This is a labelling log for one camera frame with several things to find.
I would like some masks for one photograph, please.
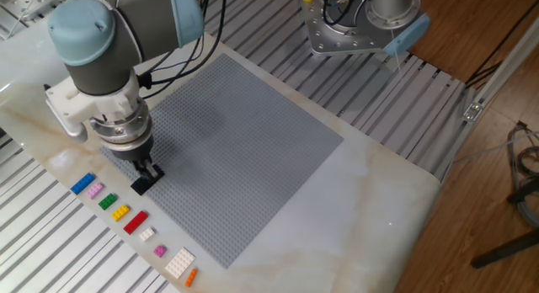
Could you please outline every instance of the light blue joint cap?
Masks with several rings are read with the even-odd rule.
[[[400,55],[414,45],[427,31],[430,26],[430,19],[426,13],[421,15],[416,21],[409,25],[401,34],[395,37],[384,47],[384,52],[389,56]]]
[[[196,0],[170,0],[176,23],[178,45],[183,47],[204,33],[204,18]]]
[[[60,58],[69,66],[96,60],[115,37],[115,18],[96,0],[69,0],[49,17],[49,35]]]

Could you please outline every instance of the robotic arm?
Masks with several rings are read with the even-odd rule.
[[[131,161],[149,188],[163,172],[152,165],[152,118],[133,66],[197,40],[204,19],[196,0],[106,1],[111,10],[71,0],[50,16],[49,34],[70,77],[47,90],[46,102],[77,142],[87,140],[89,120],[101,143]]]

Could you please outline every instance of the lego baseplate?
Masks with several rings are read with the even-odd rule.
[[[224,55],[151,114],[166,175],[147,195],[225,268],[342,141]]]

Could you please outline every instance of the yellow lego brick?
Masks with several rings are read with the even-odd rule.
[[[119,221],[125,214],[127,214],[127,212],[129,212],[129,208],[126,205],[123,205],[118,208],[116,212],[112,213],[112,218],[114,218],[115,221]]]

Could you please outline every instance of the pink lego brick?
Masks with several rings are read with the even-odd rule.
[[[101,190],[103,189],[103,185],[101,183],[96,183],[90,190],[86,192],[86,195],[93,200],[95,195],[97,195]]]
[[[163,246],[157,246],[157,248],[155,248],[155,250],[153,250],[153,252],[158,256],[158,257],[162,257],[163,254],[165,254],[165,248]]]

